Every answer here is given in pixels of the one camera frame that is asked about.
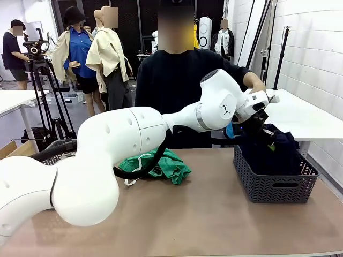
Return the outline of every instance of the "brown table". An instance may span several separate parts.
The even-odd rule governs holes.
[[[106,221],[78,228],[54,211],[26,222],[0,250],[5,257],[215,256],[343,252],[343,204],[317,180],[306,205],[248,201],[232,149],[176,150],[192,169],[181,186],[126,187]]]

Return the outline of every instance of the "beige jacket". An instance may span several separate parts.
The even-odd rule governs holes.
[[[52,51],[53,54],[53,66],[56,73],[56,77],[61,80],[65,81],[67,75],[70,79],[76,80],[75,74],[72,72],[71,68],[68,68],[67,70],[64,69],[63,65],[65,63],[65,60],[68,59],[69,55],[69,42],[70,42],[70,32],[69,32],[70,26],[66,28],[66,31],[62,33],[61,36],[59,36],[56,47]],[[91,33],[88,33],[88,36],[90,37],[91,41],[93,41],[93,36]]]
[[[128,81],[125,56],[118,35],[110,28],[101,27],[88,52],[86,66],[101,73],[101,76],[107,77],[117,69],[118,65],[122,72],[123,82]],[[99,84],[99,88],[101,93],[107,91],[106,85]]]

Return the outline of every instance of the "plastic basket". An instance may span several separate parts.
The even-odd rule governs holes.
[[[301,175],[265,176],[255,174],[239,146],[235,146],[234,165],[249,200],[254,203],[306,203],[319,172],[301,156]]]
[[[51,147],[56,147],[56,146],[62,145],[63,143],[65,143],[65,140],[56,140],[50,146],[48,146],[47,149],[49,149]],[[58,154],[58,155],[55,155],[55,156],[53,156],[47,160],[44,160],[42,163],[45,165],[51,166],[51,165],[54,165],[55,163],[57,163],[60,159],[62,159],[64,155],[70,155],[70,154],[72,155],[73,152]]]

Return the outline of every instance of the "camera on tripod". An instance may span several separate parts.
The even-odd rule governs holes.
[[[29,41],[28,36],[24,35],[25,42],[23,43],[23,46],[27,48],[30,59],[44,59],[43,54],[45,54],[50,47],[49,33],[48,33],[48,40],[44,40],[41,29],[36,28],[36,31],[38,31],[40,39],[38,41]],[[48,44],[48,46],[46,50],[42,50],[42,45],[45,43]]]

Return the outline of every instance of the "basket handle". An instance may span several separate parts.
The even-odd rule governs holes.
[[[273,188],[297,188],[300,184],[298,182],[282,182],[282,183],[274,183],[272,185]]]

